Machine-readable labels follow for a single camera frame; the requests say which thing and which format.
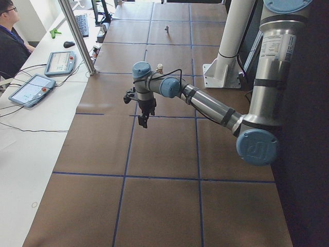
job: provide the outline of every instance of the black hair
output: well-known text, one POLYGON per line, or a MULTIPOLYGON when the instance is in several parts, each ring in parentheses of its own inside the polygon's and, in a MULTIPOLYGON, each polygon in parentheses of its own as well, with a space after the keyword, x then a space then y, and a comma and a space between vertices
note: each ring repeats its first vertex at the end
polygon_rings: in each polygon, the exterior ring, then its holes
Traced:
POLYGON ((10 6, 14 6, 12 0, 0 0, 0 14, 5 13, 10 6))

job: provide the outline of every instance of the robotic arm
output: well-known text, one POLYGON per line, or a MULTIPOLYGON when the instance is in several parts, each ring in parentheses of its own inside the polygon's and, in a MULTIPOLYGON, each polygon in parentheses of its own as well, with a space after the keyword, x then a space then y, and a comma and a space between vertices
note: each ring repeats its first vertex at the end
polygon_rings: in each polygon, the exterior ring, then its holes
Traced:
POLYGON ((231 130, 237 137, 236 149, 243 160, 258 166, 271 164, 279 151, 276 138, 276 132, 282 125, 279 110, 296 35, 305 26, 311 2, 264 0, 260 25, 264 37, 247 115, 241 115, 197 87, 185 83, 181 77, 152 71, 146 62, 133 66, 134 88, 127 91, 124 102, 138 101, 142 110, 138 122, 147 128, 149 115, 155 114, 154 92, 164 97, 179 97, 206 117, 231 130))

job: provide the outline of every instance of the blue-framed tablet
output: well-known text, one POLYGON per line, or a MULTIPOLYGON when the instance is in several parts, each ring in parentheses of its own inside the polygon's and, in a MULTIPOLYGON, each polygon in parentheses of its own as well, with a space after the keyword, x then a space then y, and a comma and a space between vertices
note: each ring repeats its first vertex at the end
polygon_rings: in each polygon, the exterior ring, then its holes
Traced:
POLYGON ((55 80, 35 74, 10 95, 8 99, 25 107, 32 107, 53 90, 55 84, 55 80))
POLYGON ((75 63, 76 54, 73 51, 51 52, 45 69, 45 76, 69 75, 73 71, 75 63))

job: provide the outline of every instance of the white desk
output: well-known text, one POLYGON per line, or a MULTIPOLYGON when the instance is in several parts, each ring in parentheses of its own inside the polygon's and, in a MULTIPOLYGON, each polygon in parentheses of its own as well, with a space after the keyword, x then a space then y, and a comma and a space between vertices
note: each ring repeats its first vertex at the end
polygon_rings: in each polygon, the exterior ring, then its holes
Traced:
MULTIPOLYGON (((77 10, 75 14, 85 13, 77 10)), ((99 28, 94 27, 93 12, 88 11, 89 37, 84 38, 87 49, 96 43, 99 28)), ((59 16, 50 28, 52 30, 63 18, 59 16)), ((52 39, 47 32, 35 51, 22 68, 45 64, 50 52, 73 50, 77 55, 77 65, 82 57, 75 45, 68 49, 63 47, 65 41, 74 41, 64 22, 59 28, 62 34, 52 39)), ((45 67, 34 67, 25 70, 34 75, 44 74, 45 67)), ((81 99, 89 74, 84 64, 79 71, 61 87, 51 92, 40 104, 32 109, 23 108, 18 112, 0 117, 0 122, 24 130, 68 130, 76 107, 81 99)), ((66 77, 54 77, 60 83, 66 77)), ((19 73, 16 79, 26 81, 29 76, 19 73)), ((12 83, 22 84, 14 79, 12 83)), ((9 87, 0 98, 0 109, 14 105, 8 100, 17 88, 9 87)), ((11 113, 19 107, 0 110, 1 115, 11 113)), ((66 133, 22 132, 0 125, 0 246, 18 247, 23 242, 31 227, 35 213, 49 181, 53 167, 61 151, 66 133)))

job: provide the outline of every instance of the man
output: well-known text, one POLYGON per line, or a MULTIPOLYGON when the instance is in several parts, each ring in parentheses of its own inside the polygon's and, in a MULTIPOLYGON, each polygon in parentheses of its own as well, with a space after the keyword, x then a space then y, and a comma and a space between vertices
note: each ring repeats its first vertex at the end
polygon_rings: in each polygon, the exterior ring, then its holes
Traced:
POLYGON ((14 77, 34 51, 13 28, 19 20, 13 2, 0 0, 0 75, 5 79, 14 77))

